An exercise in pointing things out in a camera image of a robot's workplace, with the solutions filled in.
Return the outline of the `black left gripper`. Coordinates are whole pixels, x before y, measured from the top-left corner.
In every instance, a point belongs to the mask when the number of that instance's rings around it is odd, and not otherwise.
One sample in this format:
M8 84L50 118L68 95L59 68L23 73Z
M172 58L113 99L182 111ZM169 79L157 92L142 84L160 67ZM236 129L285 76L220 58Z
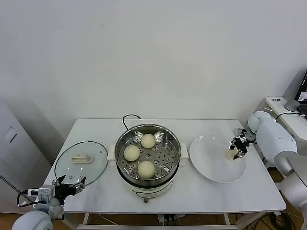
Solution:
M55 186L54 197L59 201L64 201L68 196L78 194L85 188L86 177L78 180L75 184L61 184L65 177L66 175L63 175L52 181L52 185Z

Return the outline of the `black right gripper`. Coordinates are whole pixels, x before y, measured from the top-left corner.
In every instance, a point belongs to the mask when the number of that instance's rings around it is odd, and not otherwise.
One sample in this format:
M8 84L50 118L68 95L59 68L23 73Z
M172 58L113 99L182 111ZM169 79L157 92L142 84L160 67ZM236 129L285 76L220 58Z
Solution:
M235 147L238 152L233 156L233 160L243 158L248 152L247 147L249 147L249 142L247 138L244 136L235 137L235 140L231 142L229 149L234 150Z

